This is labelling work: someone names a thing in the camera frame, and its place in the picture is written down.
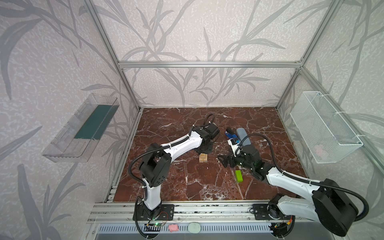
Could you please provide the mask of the green block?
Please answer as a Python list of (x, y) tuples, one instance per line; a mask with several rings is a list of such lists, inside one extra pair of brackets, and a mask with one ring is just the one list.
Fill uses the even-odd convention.
[(235, 171), (235, 177), (236, 177), (237, 183), (242, 183), (244, 181), (241, 170)]

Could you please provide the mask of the wood block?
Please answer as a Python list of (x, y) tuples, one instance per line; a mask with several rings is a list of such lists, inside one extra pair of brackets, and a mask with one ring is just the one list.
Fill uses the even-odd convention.
[(200, 154), (199, 155), (199, 163), (207, 163), (208, 162), (208, 155), (207, 154)]

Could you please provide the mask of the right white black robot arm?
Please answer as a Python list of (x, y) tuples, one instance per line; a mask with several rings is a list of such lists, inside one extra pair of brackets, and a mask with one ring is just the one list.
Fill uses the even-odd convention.
[(280, 215), (303, 217), (344, 237), (353, 222), (364, 219), (369, 213), (369, 204), (361, 195), (341, 188), (330, 179), (314, 181), (283, 171), (276, 163), (271, 165), (263, 161), (259, 151), (251, 145), (237, 154), (219, 155), (218, 160), (225, 168), (244, 167), (257, 180), (299, 196), (277, 195), (271, 199), (269, 208), (273, 218)]

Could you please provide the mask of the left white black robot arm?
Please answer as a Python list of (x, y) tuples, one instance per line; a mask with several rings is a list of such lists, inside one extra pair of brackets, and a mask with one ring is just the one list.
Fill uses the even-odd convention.
[(128, 173), (142, 184), (145, 191), (143, 203), (149, 211), (162, 203), (161, 185), (169, 175), (172, 162), (191, 150), (198, 154), (211, 153), (219, 133), (215, 123), (192, 126), (189, 133), (179, 139), (162, 145), (151, 144), (145, 153), (130, 162)]

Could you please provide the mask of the blue stapler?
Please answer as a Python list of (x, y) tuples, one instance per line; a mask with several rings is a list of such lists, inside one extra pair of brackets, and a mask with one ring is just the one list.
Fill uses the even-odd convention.
[(231, 128), (229, 128), (229, 127), (226, 128), (225, 135), (229, 138), (229, 140), (231, 141), (232, 145), (236, 145), (236, 144), (238, 144), (240, 142), (239, 138), (237, 137), (235, 132)]

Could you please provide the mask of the blue-grey oval case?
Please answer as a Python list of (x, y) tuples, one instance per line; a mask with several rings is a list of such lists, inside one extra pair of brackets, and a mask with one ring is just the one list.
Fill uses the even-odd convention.
[(236, 132), (239, 140), (242, 143), (242, 146), (248, 146), (252, 144), (249, 137), (247, 137), (248, 134), (244, 128), (237, 128)]

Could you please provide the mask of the pink object in basket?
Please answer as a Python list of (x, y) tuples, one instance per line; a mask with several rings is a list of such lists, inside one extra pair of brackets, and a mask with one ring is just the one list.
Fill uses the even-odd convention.
[(315, 154), (321, 158), (321, 159), (326, 159), (328, 156), (327, 150), (324, 148), (323, 145), (315, 145), (314, 146)]

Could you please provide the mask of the pale green round disc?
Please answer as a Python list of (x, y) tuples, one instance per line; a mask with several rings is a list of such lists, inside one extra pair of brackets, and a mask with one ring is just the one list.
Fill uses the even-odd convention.
[(192, 222), (188, 225), (188, 232), (191, 234), (198, 234), (202, 230), (202, 226), (199, 223)]

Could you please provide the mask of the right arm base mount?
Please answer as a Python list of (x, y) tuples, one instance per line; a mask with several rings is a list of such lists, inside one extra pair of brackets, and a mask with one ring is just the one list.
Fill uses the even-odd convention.
[(284, 215), (280, 209), (273, 204), (253, 204), (249, 212), (254, 215), (256, 220), (287, 222), (292, 217)]

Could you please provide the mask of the aluminium frame crossbar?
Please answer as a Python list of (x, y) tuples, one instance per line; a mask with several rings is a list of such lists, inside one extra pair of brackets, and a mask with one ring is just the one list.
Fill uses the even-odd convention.
[(299, 68), (295, 61), (255, 61), (255, 62), (202, 62), (202, 61), (122, 61), (121, 69), (131, 68)]

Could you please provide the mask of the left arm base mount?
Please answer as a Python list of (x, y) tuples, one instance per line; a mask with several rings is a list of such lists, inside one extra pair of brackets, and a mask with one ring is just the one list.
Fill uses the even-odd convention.
[(175, 205), (160, 204), (154, 210), (147, 208), (145, 204), (139, 204), (134, 210), (135, 221), (171, 221), (174, 218)]

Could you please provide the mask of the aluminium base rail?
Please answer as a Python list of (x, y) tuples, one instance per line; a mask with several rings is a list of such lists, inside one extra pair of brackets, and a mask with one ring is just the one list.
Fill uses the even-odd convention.
[[(269, 202), (267, 200), (163, 202), (162, 204), (175, 205), (175, 212), (173, 220), (160, 222), (273, 222), (256, 220), (254, 215), (249, 212), (249, 209), (253, 204), (268, 203)], [(95, 204), (87, 222), (89, 224), (133, 223), (134, 210), (136, 206), (137, 205), (134, 202)]]

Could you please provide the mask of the clear plastic wall bin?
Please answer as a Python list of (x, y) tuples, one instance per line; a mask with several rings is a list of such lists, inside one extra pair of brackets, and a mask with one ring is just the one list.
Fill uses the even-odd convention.
[(120, 104), (117, 97), (90, 94), (42, 155), (54, 163), (86, 163)]

